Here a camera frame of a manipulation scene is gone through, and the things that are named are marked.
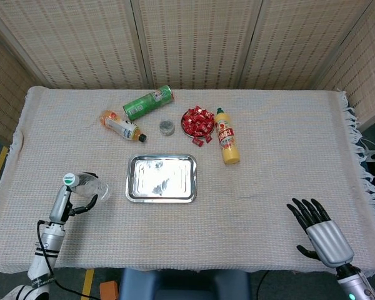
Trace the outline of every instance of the metal tin lid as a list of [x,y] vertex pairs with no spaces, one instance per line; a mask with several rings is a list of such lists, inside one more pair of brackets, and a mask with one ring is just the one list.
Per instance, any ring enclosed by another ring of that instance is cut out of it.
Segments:
[[169,120],[160,123],[160,131],[165,136],[170,136],[175,131],[175,125]]

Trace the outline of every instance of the black cable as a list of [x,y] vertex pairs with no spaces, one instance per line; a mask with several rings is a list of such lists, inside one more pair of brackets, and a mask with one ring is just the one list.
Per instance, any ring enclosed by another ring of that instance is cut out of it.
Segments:
[[259,284],[258,284],[258,287],[257,287],[256,300],[259,299],[258,297],[259,297],[259,293],[260,293],[260,286],[261,286],[261,284],[263,283],[264,278],[265,278],[265,276],[267,276],[268,273],[269,273],[269,270],[266,271],[266,272],[264,273],[264,275],[262,275],[262,278],[261,278],[261,280],[260,280],[260,282],[259,282]]
[[[54,272],[53,272],[53,269],[51,268],[51,265],[50,265],[50,262],[49,262],[49,259],[48,259],[48,255],[46,254],[46,249],[43,247],[43,243],[42,243],[42,239],[40,237],[40,225],[44,224],[44,221],[42,220],[39,220],[37,222],[37,239],[39,240],[39,245],[40,245],[40,248],[42,249],[42,252],[43,252],[43,256],[44,256],[44,260],[46,261],[46,264],[47,264],[47,267],[49,268],[49,271],[50,271],[50,275],[52,277],[54,277]],[[73,289],[68,289],[62,285],[60,285],[60,283],[57,281],[57,279],[54,280],[54,283],[60,288],[60,289],[63,289],[67,292],[70,292],[70,293],[73,293],[73,294],[76,294],[78,296],[81,296],[81,297],[86,297],[86,298],[90,298],[90,299],[94,299],[94,300],[100,300],[99,298],[96,298],[96,297],[93,297],[93,296],[88,296],[88,295],[85,295],[85,294],[82,294],[81,292],[77,292],[77,291],[74,291]]]

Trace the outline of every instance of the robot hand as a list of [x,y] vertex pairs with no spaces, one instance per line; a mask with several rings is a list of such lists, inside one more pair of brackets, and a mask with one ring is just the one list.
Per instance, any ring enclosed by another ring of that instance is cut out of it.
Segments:
[[308,258],[318,259],[329,268],[336,268],[337,281],[350,300],[375,300],[375,291],[365,275],[357,267],[350,264],[354,252],[341,232],[339,226],[331,220],[323,206],[311,199],[292,199],[299,208],[293,205],[289,208],[304,229],[315,251],[310,251],[302,245],[297,249]]

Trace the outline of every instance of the woven wall panel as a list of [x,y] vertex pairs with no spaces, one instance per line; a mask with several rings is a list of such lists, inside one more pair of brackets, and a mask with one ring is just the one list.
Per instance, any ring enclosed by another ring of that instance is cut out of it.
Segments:
[[0,43],[0,140],[10,144],[32,77]]
[[139,0],[154,85],[233,88],[258,4],[258,0]]
[[240,87],[306,89],[370,0],[268,0]]
[[347,37],[316,88],[347,91],[361,124],[375,115],[375,5]]
[[0,18],[54,88],[142,88],[120,0],[0,0]]

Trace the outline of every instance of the green can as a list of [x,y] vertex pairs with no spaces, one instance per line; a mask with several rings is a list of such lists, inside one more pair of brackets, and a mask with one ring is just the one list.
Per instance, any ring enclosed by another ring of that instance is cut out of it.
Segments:
[[124,105],[123,108],[129,120],[133,121],[150,113],[153,109],[170,103],[173,99],[174,95],[169,86],[162,86],[154,92]]

